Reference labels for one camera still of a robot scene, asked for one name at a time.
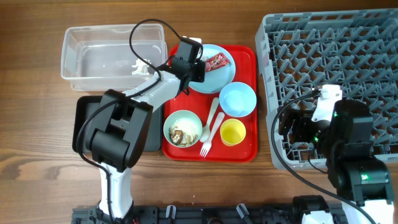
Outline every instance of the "wooden table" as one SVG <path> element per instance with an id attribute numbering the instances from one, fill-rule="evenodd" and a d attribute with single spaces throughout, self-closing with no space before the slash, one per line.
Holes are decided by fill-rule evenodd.
<path id="1" fill-rule="evenodd" d="M 179 34 L 201 37 L 204 43 L 242 44 L 255 50 L 254 35 L 266 14 L 398 6 L 397 1 L 372 0 L 94 1 L 0 4 L 0 223 L 69 223 L 73 208 L 95 205 L 101 198 L 98 170 L 71 147 L 76 101 L 85 94 L 71 90 L 60 76 L 67 28 L 159 18 Z M 170 49 L 177 44 L 168 29 L 165 36 Z M 161 152 L 145 153 L 132 170 L 134 203 L 254 205 L 319 194 L 272 165 L 261 77 L 258 90 L 259 152 L 252 162 L 177 162 Z M 388 167 L 398 186 L 398 164 Z M 299 173 L 334 191 L 325 175 Z"/>

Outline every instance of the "spoon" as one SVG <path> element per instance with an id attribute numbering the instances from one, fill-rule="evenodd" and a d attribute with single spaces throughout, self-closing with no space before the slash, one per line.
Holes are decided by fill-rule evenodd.
<path id="1" fill-rule="evenodd" d="M 213 99 L 213 102 L 211 102 L 209 117 L 207 118 L 206 125 L 202 129 L 201 136 L 199 139 L 200 142 L 205 142 L 210 136 L 210 123 L 214 117 L 214 114 L 216 113 L 219 102 L 220 102 L 220 100 L 218 99 L 218 97 L 215 97 Z"/>

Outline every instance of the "fork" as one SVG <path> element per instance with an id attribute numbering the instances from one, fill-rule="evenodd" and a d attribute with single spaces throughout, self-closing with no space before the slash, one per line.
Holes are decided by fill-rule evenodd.
<path id="1" fill-rule="evenodd" d="M 203 143 L 200 151 L 200 155 L 203 157 L 206 157 L 207 154 L 210 151 L 211 148 L 211 140 L 213 140 L 214 135 L 217 132 L 217 129 L 221 125 L 221 122 L 223 122 L 223 119 L 225 117 L 225 114 L 223 112 L 219 112 L 216 118 L 216 121 L 214 122 L 213 129 L 211 130 L 209 138 Z"/>

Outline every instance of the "clear plastic container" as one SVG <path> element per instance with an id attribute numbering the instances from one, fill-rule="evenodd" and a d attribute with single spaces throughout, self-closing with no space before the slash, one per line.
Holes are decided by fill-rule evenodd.
<path id="1" fill-rule="evenodd" d="M 63 40 L 61 76 L 76 91 L 129 90 L 153 75 L 132 75 L 137 57 L 129 36 L 135 24 L 71 27 Z M 154 66 L 164 63 L 167 46 L 160 24 L 141 24 L 132 36 L 134 50 Z"/>

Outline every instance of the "red placemat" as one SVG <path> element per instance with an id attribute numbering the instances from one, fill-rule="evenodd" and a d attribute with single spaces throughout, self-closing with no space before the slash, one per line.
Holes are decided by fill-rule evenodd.
<path id="1" fill-rule="evenodd" d="M 178 46 L 175 46 L 170 51 L 170 55 L 174 55 L 177 52 L 177 47 Z M 257 94 L 256 56 L 254 52 L 249 47 L 240 45 L 221 45 L 220 47 L 227 50 L 234 58 L 236 73 L 233 82 L 246 83 Z M 220 93 L 203 94 L 191 88 L 189 91 L 189 96 L 181 93 L 178 97 L 166 102 L 164 107 L 164 121 L 175 111 L 189 110 L 198 115 L 202 121 L 202 126 L 206 124 L 211 102 L 214 97 L 219 97 Z M 210 129 L 213 128 L 217 114 L 221 111 L 223 110 L 221 106 L 219 106 L 211 121 Z M 225 114 L 223 121 L 230 118 L 231 117 Z M 237 119 L 242 121 L 246 127 L 246 137 L 243 142 L 236 146 L 225 146 L 221 142 L 220 129 L 218 129 L 213 138 L 210 152 L 206 158 L 200 156 L 200 150 L 203 145 L 200 141 L 191 147 L 179 148 L 167 142 L 164 136 L 162 140 L 163 153 L 170 159 L 180 161 L 249 162 L 257 154 L 257 107 L 251 114 Z"/>

